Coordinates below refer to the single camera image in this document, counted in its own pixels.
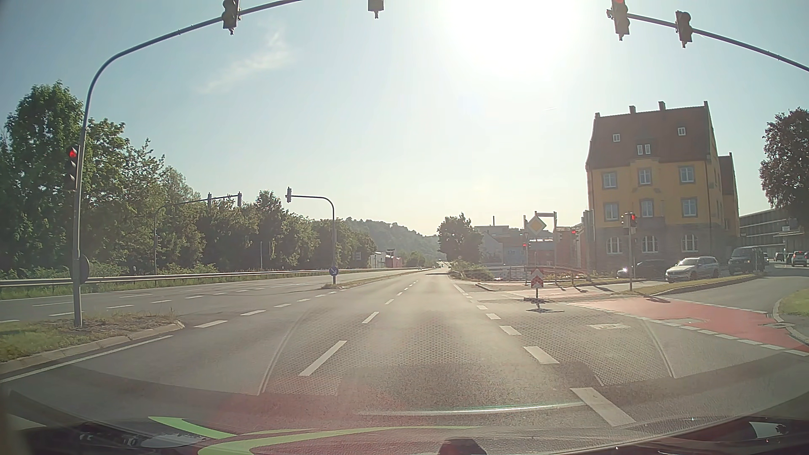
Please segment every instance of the parked car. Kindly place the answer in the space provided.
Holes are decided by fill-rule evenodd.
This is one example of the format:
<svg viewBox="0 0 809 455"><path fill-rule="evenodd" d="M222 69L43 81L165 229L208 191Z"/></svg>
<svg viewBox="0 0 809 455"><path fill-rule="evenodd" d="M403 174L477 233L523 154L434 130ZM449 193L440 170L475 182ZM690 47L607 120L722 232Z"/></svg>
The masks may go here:
<svg viewBox="0 0 809 455"><path fill-rule="evenodd" d="M666 274L670 262L663 259L646 259L635 265L635 278L661 278ZM629 267L618 270L618 278L628 278Z"/></svg>
<svg viewBox="0 0 809 455"><path fill-rule="evenodd" d="M727 262L727 271L733 275L737 272L751 274L755 271L764 271L767 265L766 254L760 248L744 246L733 250L731 259Z"/></svg>
<svg viewBox="0 0 809 455"><path fill-rule="evenodd" d="M807 266L807 256L803 251L796 251L792 253L792 266Z"/></svg>
<svg viewBox="0 0 809 455"><path fill-rule="evenodd" d="M666 281L688 281L700 278L718 278L719 262L713 256L686 257L666 270Z"/></svg>

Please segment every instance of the traffic light pole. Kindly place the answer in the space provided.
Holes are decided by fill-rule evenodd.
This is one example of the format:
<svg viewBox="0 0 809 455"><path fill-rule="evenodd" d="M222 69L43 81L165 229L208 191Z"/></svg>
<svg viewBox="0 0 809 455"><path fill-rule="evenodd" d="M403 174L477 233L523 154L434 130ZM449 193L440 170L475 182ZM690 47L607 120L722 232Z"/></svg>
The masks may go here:
<svg viewBox="0 0 809 455"><path fill-rule="evenodd" d="M607 10L608 16L612 14L612 10ZM658 25L664 25L666 27L677 29L677 24L673 22L667 22L665 20L655 19L652 17L646 17L641 15L634 15L631 13L627 13L626 17L629 19L640 20L642 22L649 22L649 23L656 23ZM780 60L784 63L789 63L792 66L797 66L801 70L809 71L809 66L801 65L800 63L796 62L795 60L790 60L789 58L782 57L776 53L769 52L768 50L757 48L754 45L749 45L747 43L743 43L739 40L734 40L733 38L728 38L727 36L717 35L716 33L707 32L705 30L700 30L698 28L692 28L692 33L696 33L697 35L707 36L709 38L714 38L715 40L725 41L726 43L730 43L732 45L737 45L739 47L743 47L745 49L750 49L751 51L755 51L758 53L763 53L767 57L772 57L776 60Z"/></svg>
<svg viewBox="0 0 809 455"><path fill-rule="evenodd" d="M253 8L248 8L246 10L242 10L239 12L239 15L248 15L250 13L255 13L257 11L267 10L269 8L273 8L275 6L282 6L289 3L300 2L301 0L278 0L276 2L265 3L264 5L254 6ZM78 234L79 227L81 226L80 223L80 214L81 214L81 204L82 204L82 162L84 161L84 151L85 151L85 143L87 139L87 121L90 115L90 98L93 94L93 87L95 87L95 83L98 81L99 76L104 71L104 69L109 66L110 63L114 62L118 58L124 57L127 54L133 53L136 50L143 49L145 47L151 46L153 44L157 44L160 41L165 41L169 38L173 38L175 36L180 36L183 33L191 32L192 30L197 30L198 28L207 27L209 25L213 25L215 23L222 22L222 16L215 17L213 19L208 19L206 21L196 23L194 25L189 25L186 28L181 28L175 32L167 33L162 36L158 36L157 38L148 40L143 42L139 45L133 46L129 49L120 51L119 53L113 55L106 62L95 72L95 76L93 76L93 80L90 81L90 87L87 89L87 98L84 101L84 119L82 120L82 132L79 135L78 139L78 158L76 163L76 190L73 197L73 248L72 248L72 264L71 269L73 270L73 324L76 327L81 327L83 324L82 321L82 293L81 293L81 283L80 283L80 271L81 271L81 249L80 247L80 235Z"/></svg>

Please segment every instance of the dark car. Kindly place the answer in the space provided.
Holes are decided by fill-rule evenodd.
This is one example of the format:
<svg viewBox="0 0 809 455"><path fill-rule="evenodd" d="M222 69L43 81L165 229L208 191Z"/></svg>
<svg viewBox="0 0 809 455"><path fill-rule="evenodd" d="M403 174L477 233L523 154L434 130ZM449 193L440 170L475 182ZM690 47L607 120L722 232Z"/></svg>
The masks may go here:
<svg viewBox="0 0 809 455"><path fill-rule="evenodd" d="M760 248L753 246L740 247L733 250L731 259L727 262L727 271L733 275L737 272L751 274L763 272L767 265L767 258Z"/></svg>

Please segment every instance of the road sign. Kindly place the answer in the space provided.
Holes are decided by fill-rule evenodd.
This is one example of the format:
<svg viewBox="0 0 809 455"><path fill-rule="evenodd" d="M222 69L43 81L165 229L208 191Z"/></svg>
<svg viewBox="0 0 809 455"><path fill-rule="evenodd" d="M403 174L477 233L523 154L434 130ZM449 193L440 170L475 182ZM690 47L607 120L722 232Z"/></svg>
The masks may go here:
<svg viewBox="0 0 809 455"><path fill-rule="evenodd" d="M544 278L544 275L542 274L542 270L534 269L531 272L531 287L534 288L534 289L544 287L543 278Z"/></svg>
<svg viewBox="0 0 809 455"><path fill-rule="evenodd" d="M547 224L545 224L545 223L544 223L544 222L543 222L543 221L540 219L540 217L538 217L538 216L534 215L534 218L531 218L531 221L529 221L529 222L526 224L526 226L525 226L525 227L528 229L528 231L529 231L531 234L533 234L534 236L538 236L538 235L540 234L540 232L542 232L542 230L543 230L543 229L545 229L547 226L548 226L548 225L547 225Z"/></svg>

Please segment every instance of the brown roof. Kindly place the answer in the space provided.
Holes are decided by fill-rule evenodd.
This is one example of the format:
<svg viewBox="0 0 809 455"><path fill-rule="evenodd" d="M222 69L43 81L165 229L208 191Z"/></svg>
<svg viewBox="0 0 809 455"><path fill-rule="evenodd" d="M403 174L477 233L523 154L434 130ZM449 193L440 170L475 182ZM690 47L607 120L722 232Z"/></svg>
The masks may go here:
<svg viewBox="0 0 809 455"><path fill-rule="evenodd" d="M736 193L736 172L733 170L733 154L719 157L719 176L722 178L722 194Z"/></svg>
<svg viewBox="0 0 809 455"><path fill-rule="evenodd" d="M650 144L651 155L644 157L657 158L660 163L705 159L710 153L712 134L708 102L691 108L668 109L662 102L661 105L661 110L640 113L605 117L596 113L586 168L629 166L629 161L638 157L638 144ZM685 127L685 136L677 135L681 126ZM613 134L620 134L621 141L613 142Z"/></svg>

